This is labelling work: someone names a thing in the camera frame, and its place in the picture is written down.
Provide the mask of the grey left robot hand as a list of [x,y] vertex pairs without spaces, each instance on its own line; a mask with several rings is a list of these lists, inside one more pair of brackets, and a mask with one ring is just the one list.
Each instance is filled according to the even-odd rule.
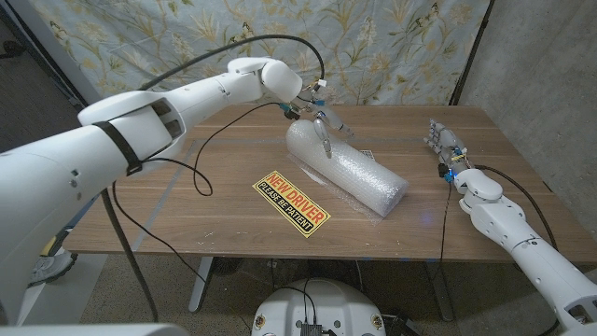
[[332,156],[331,141],[330,134],[327,129],[331,128],[348,136],[353,136],[354,132],[346,123],[341,120],[336,112],[325,106],[324,103],[319,104],[315,100],[307,100],[306,98],[301,97],[299,97],[299,99],[304,103],[302,109],[305,109],[314,116],[314,131],[322,143],[326,156],[330,159]]

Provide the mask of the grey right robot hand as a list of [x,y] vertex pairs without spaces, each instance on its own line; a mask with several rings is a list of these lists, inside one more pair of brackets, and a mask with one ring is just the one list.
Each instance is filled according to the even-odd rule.
[[462,171],[472,168],[464,142],[444,124],[433,119],[430,119],[429,123],[429,134],[423,141],[437,154],[438,161],[442,164],[440,176],[443,177],[447,173],[457,176]]

